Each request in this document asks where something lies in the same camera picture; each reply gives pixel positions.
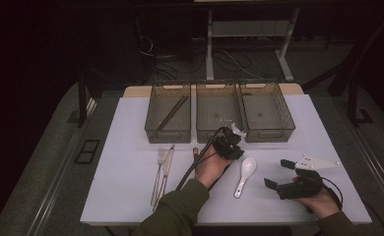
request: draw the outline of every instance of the white knife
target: white knife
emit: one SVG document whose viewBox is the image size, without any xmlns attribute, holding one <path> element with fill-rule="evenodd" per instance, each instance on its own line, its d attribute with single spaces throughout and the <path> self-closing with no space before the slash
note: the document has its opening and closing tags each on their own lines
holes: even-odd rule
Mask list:
<svg viewBox="0 0 384 236">
<path fill-rule="evenodd" d="M 155 207 L 153 208 L 153 211 L 155 211 L 156 207 L 159 204 L 160 198 L 164 195 L 164 190 L 165 190 L 165 185 L 167 182 L 167 176 L 168 176 L 168 171 L 170 170 L 170 164 L 171 164 L 171 158 L 173 157 L 173 152 L 174 152 L 174 145 L 170 147 L 170 150 L 167 152 L 167 155 L 164 159 L 164 165 L 163 165 L 163 180 L 161 182 L 161 187 L 160 187 L 160 192 L 158 196 L 158 200 L 155 204 Z"/>
</svg>

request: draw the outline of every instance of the person's right hand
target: person's right hand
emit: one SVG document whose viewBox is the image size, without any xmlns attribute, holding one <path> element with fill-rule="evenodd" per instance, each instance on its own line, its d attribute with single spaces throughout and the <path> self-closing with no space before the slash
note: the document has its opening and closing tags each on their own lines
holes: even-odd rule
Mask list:
<svg viewBox="0 0 384 236">
<path fill-rule="evenodd" d="M 311 210 L 319 219 L 325 218 L 340 211 L 336 202 L 334 202 L 331 195 L 325 189 L 322 189 L 317 196 L 295 199 L 295 201 L 311 208 Z"/>
<path fill-rule="evenodd" d="M 197 167 L 197 180 L 209 189 L 223 175 L 225 168 L 230 164 L 232 164 L 232 160 L 220 157 L 216 149 L 210 146 Z"/>
</svg>

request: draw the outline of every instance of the sleeve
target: sleeve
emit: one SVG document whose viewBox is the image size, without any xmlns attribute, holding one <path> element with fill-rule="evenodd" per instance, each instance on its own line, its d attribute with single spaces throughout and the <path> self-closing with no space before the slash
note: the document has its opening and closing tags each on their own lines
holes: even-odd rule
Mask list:
<svg viewBox="0 0 384 236">
<path fill-rule="evenodd" d="M 207 188 L 191 179 L 182 190 L 164 195 L 133 235 L 192 235 L 190 226 L 197 222 L 198 212 L 209 197 Z"/>
<path fill-rule="evenodd" d="M 320 219 L 318 225 L 325 236 L 366 236 L 363 231 L 355 227 L 342 212 Z"/>
</svg>

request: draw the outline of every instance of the metal mesh bin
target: metal mesh bin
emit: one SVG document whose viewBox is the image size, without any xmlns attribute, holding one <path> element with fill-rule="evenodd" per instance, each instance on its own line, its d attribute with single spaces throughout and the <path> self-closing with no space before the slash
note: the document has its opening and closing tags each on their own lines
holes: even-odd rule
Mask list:
<svg viewBox="0 0 384 236">
<path fill-rule="evenodd" d="M 189 82 L 153 85 L 145 126 L 149 143 L 189 144 L 191 142 L 190 97 Z"/>
<path fill-rule="evenodd" d="M 198 81 L 196 86 L 198 143 L 205 144 L 214 132 L 232 123 L 242 129 L 238 96 L 233 81 Z"/>
<path fill-rule="evenodd" d="M 240 81 L 247 143 L 287 142 L 295 125 L 277 83 Z"/>
</svg>

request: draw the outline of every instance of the metal fork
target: metal fork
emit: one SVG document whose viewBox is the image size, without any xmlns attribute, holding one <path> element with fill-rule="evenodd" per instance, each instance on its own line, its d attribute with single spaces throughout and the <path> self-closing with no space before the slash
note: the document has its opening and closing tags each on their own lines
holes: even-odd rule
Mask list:
<svg viewBox="0 0 384 236">
<path fill-rule="evenodd" d="M 163 148 L 159 148 L 159 154 L 158 154 L 158 173 L 156 174 L 156 181 L 155 181 L 155 187 L 153 188 L 153 195 L 152 195 L 152 202 L 151 205 L 154 206 L 156 204 L 156 200 L 158 199 L 158 188 L 159 188 L 159 179 L 160 179 L 160 170 L 161 166 L 164 164 L 164 158 L 165 158 L 165 150 Z"/>
</svg>

